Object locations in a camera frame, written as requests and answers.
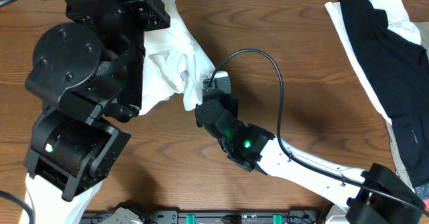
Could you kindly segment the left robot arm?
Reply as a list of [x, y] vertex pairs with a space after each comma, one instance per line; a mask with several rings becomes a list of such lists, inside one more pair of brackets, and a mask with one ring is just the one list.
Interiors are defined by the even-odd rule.
[[77, 223], [130, 139], [144, 38], [170, 26], [162, 0], [64, 0], [68, 21], [37, 42], [26, 89], [41, 99], [24, 165], [24, 223]]

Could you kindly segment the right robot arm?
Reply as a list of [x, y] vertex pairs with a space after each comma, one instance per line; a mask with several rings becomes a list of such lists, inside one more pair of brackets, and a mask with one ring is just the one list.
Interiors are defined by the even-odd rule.
[[283, 178], [329, 200], [342, 223], [419, 223], [423, 201], [389, 168], [341, 166], [299, 150], [278, 133], [237, 119], [234, 100], [208, 99], [195, 108], [196, 123], [218, 140], [242, 169]]

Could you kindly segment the white robot print t-shirt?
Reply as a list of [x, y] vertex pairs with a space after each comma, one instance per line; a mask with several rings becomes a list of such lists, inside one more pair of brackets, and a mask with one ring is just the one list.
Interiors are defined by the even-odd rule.
[[215, 66], [186, 27], [176, 0], [162, 0], [170, 27], [145, 32], [146, 54], [140, 115], [145, 115], [175, 94], [183, 95], [186, 111], [202, 103], [202, 82]]

